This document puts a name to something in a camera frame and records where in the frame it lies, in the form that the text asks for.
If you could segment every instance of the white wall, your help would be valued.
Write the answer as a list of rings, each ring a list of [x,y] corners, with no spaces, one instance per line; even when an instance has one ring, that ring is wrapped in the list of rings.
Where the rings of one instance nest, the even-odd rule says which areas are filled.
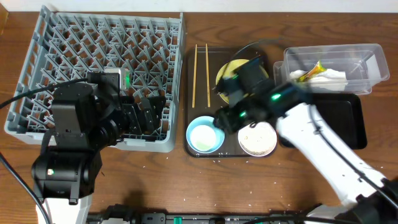
[[[8,11],[398,12],[398,0],[0,0]]]

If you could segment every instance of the wooden chopstick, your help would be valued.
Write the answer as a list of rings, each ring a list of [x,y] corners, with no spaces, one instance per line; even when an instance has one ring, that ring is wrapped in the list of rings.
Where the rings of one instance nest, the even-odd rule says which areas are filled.
[[[210,107],[209,53],[206,44],[207,107]]]
[[[198,57],[198,45],[195,44],[195,63],[193,64],[192,108],[195,108],[195,91],[197,89],[197,57]]]

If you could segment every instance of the snack package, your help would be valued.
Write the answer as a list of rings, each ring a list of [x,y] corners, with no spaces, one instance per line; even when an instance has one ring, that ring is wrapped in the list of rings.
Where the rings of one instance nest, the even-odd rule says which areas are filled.
[[[298,82],[305,82],[321,72],[325,72],[326,69],[322,66],[321,61],[318,61],[317,64],[307,73],[304,73],[301,77],[298,77],[296,81]]]

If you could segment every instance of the yellow bowl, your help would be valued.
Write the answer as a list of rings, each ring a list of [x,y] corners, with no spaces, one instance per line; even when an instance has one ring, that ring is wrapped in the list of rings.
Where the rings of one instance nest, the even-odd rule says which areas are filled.
[[[236,59],[236,60],[232,60],[229,65],[228,68],[225,71],[225,78],[231,78],[234,73],[233,71],[235,69],[237,69],[238,67],[240,67],[241,65],[243,65],[244,63],[248,62],[249,60],[247,59]],[[217,76],[216,76],[216,85],[218,83],[218,81],[220,80],[221,76],[224,73],[224,69],[227,66],[227,64],[225,64],[224,66],[222,66],[222,68],[218,71]],[[229,99],[227,96],[225,96],[224,94],[220,94],[220,97],[226,102],[229,103]]]

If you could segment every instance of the light blue bowl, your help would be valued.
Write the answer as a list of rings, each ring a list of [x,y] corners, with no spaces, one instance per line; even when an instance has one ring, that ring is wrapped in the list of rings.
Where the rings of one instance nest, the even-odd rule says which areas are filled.
[[[213,125],[213,121],[214,121],[214,118],[212,118],[211,116],[201,116],[201,117],[195,118],[195,119],[188,125],[187,132],[186,132],[185,136],[186,136],[186,138],[187,138],[188,145],[189,145],[193,150],[195,150],[196,152],[200,152],[200,153],[212,153],[212,152],[216,151],[218,148],[220,148],[221,145],[223,144],[224,138],[225,138],[224,131],[222,131],[222,130],[216,128],[216,127]],[[214,132],[216,133],[216,144],[215,144],[211,149],[209,149],[209,150],[207,150],[207,151],[200,151],[200,150],[196,149],[195,147],[193,147],[193,144],[192,144],[191,139],[190,139],[190,136],[191,136],[191,133],[192,133],[193,129],[194,129],[195,127],[199,126],[199,125],[206,125],[206,126],[209,126],[209,127],[211,127],[211,128],[214,130]]]

